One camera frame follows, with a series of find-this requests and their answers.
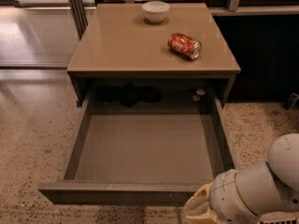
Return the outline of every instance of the white bowl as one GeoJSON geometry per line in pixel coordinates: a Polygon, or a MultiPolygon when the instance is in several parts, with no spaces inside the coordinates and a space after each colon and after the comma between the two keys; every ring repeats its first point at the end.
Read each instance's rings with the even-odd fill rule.
{"type": "Polygon", "coordinates": [[[150,23],[161,23],[169,10],[170,6],[165,2],[152,1],[142,5],[143,16],[150,23]]]}

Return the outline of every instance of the terrazzo floor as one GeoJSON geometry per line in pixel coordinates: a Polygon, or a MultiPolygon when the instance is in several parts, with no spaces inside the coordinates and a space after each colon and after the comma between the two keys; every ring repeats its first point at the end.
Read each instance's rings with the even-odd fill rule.
{"type": "MultiPolygon", "coordinates": [[[[1,70],[0,223],[184,223],[175,207],[54,205],[38,192],[40,182],[57,180],[80,111],[75,100],[65,71],[1,70]]],[[[277,137],[299,133],[297,107],[229,103],[224,114],[242,168],[266,159],[277,137]]]]}

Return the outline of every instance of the drawer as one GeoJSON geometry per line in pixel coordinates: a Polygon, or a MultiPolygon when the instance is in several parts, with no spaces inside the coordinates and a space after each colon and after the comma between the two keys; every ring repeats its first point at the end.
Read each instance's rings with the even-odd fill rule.
{"type": "Polygon", "coordinates": [[[216,175],[237,168],[222,107],[206,80],[130,80],[161,99],[132,107],[100,99],[127,81],[95,81],[56,183],[38,189],[57,204],[181,206],[216,175]],[[206,95],[192,98],[197,88],[206,95]]]}

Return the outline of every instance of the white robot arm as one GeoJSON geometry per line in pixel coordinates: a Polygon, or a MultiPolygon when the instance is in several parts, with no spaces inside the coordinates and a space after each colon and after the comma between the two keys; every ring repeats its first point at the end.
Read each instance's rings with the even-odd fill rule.
{"type": "Polygon", "coordinates": [[[299,133],[278,138],[268,162],[218,175],[185,205],[186,218],[201,224],[250,224],[276,211],[299,211],[299,133]]]}

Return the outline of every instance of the red can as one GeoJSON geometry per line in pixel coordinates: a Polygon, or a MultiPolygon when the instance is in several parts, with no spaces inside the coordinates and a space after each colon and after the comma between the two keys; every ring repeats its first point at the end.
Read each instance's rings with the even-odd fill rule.
{"type": "Polygon", "coordinates": [[[192,37],[175,33],[169,37],[168,47],[194,60],[198,57],[202,44],[192,37]]]}

